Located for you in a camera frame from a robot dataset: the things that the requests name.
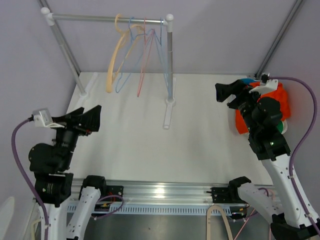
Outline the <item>blue t shirt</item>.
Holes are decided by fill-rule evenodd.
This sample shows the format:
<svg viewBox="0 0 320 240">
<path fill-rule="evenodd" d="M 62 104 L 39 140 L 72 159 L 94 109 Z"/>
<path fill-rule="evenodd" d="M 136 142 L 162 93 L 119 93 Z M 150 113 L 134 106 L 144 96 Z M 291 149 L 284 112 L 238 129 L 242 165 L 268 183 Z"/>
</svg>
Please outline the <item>blue t shirt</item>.
<svg viewBox="0 0 320 240">
<path fill-rule="evenodd" d="M 240 79 L 244 84 L 246 85 L 250 85 L 252 87 L 256 87 L 256 86 L 259 86 L 260 85 L 260 82 L 259 81 L 256 81 L 254 79 L 251 79 L 251 78 L 241 78 Z"/>
</svg>

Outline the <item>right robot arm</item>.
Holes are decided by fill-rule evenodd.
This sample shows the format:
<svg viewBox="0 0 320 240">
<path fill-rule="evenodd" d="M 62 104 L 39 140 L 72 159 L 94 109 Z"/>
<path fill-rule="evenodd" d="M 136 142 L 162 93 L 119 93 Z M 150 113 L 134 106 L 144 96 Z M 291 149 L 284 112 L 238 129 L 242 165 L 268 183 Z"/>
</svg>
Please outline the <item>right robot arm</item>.
<svg viewBox="0 0 320 240">
<path fill-rule="evenodd" d="M 276 240 L 307 240 L 320 234 L 320 216 L 312 207 L 294 168 L 294 154 L 278 130 L 282 120 L 281 104 L 265 96 L 278 88 L 278 80 L 271 78 L 253 87 L 238 79 L 230 84 L 215 84 L 216 100 L 239 110 L 248 129 L 252 151 L 267 170 L 280 206 L 246 177 L 229 182 L 227 196 L 232 202 L 244 201 L 253 207 L 270 225 Z"/>
</svg>

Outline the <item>light blue wire hanger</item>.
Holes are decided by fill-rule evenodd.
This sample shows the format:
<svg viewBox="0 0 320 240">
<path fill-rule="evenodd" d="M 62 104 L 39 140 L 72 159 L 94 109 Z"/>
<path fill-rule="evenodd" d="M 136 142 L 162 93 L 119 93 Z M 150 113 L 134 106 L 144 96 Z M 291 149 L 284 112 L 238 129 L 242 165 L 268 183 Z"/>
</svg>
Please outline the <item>light blue wire hanger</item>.
<svg viewBox="0 0 320 240">
<path fill-rule="evenodd" d="M 163 78 L 165 81 L 165 86 L 167 89 L 167 93 L 168 93 L 168 98 L 172 98 L 173 97 L 173 93 L 172 93 L 172 89 L 170 87 L 169 84 L 169 70 L 168 70 L 168 60 L 167 57 L 165 55 L 164 52 L 164 45 L 163 45 L 163 27 L 164 27 L 164 19 L 160 18 L 160 33 L 159 35 L 157 34 L 157 32 L 154 32 L 154 36 L 155 36 L 155 43 L 156 43 L 156 50 L 157 50 L 157 54 L 158 54 L 158 59 L 160 61 L 160 65 L 162 67 L 163 70 Z"/>
</svg>

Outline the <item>pink wire hanger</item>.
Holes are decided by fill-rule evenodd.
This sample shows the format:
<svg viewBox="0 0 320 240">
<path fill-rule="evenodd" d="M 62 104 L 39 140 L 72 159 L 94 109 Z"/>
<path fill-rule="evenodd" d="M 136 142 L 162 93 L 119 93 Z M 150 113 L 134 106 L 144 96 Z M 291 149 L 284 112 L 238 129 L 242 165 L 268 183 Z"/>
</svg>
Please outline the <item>pink wire hanger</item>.
<svg viewBox="0 0 320 240">
<path fill-rule="evenodd" d="M 150 54 L 151 54 L 151 49 L 152 45 L 154 42 L 154 36 L 155 36 L 155 30 L 153 28 L 150 29 L 149 33 L 147 34 L 146 32 L 146 24 L 147 24 L 147 19 L 144 18 L 143 21 L 143 27 L 144 27 L 144 32 L 143 32 L 143 40 L 144 40 L 144 45 L 143 45 L 143 53 L 142 53 L 142 59 L 141 59 L 141 68 L 140 68 L 140 76 L 139 76 L 139 83 L 138 83 L 138 88 L 137 88 L 137 93 L 136 96 L 139 98 L 142 90 L 142 86 L 144 83 L 145 79 L 145 74 L 146 74 L 146 68 L 148 66 Z"/>
</svg>

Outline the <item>orange t shirt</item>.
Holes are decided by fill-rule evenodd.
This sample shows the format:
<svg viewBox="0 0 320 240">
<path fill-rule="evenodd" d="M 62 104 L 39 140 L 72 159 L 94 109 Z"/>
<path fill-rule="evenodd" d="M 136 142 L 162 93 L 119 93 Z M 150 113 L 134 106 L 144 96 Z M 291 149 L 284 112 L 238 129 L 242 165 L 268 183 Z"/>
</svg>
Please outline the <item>orange t shirt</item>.
<svg viewBox="0 0 320 240">
<path fill-rule="evenodd" d="M 288 118 L 291 117 L 291 110 L 290 110 L 290 105 L 289 105 L 289 100 L 288 100 L 288 93 L 284 89 L 283 84 L 281 82 L 278 83 L 278 87 L 277 87 L 276 91 L 273 91 L 273 92 L 270 92 L 267 94 L 262 94 L 261 97 L 262 98 L 269 97 L 269 98 L 277 100 L 280 103 L 280 111 L 282 113 L 281 121 L 287 120 Z M 240 135 L 249 133 L 249 130 L 246 127 L 244 119 L 241 116 L 240 111 L 238 109 L 235 110 L 235 127 L 236 127 L 237 132 Z"/>
</svg>

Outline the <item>green t shirt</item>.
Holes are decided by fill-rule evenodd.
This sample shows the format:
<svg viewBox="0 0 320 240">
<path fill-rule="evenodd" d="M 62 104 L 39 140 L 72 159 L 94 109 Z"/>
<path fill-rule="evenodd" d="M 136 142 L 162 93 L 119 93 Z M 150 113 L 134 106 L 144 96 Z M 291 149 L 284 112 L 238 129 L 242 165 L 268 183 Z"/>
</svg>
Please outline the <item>green t shirt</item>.
<svg viewBox="0 0 320 240">
<path fill-rule="evenodd" d="M 286 131 L 288 130 L 288 123 L 286 120 L 281 121 L 277 127 L 278 131 L 283 135 L 284 133 L 286 133 Z"/>
</svg>

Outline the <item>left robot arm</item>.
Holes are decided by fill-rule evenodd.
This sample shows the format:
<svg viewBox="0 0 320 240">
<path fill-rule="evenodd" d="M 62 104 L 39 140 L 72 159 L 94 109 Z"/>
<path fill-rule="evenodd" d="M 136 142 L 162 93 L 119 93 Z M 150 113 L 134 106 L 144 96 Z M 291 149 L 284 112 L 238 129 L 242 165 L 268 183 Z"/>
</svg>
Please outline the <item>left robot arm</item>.
<svg viewBox="0 0 320 240">
<path fill-rule="evenodd" d="M 95 205 L 107 197 L 103 176 L 88 175 L 82 182 L 79 202 L 70 221 L 67 208 L 71 200 L 74 175 L 67 172 L 80 136 L 98 132 L 102 106 L 85 111 L 77 108 L 63 116 L 52 117 L 46 108 L 35 110 L 31 120 L 36 127 L 56 131 L 53 144 L 38 143 L 28 154 L 30 171 L 35 176 L 37 202 L 41 207 L 41 227 L 45 240 L 82 240 Z"/>
</svg>

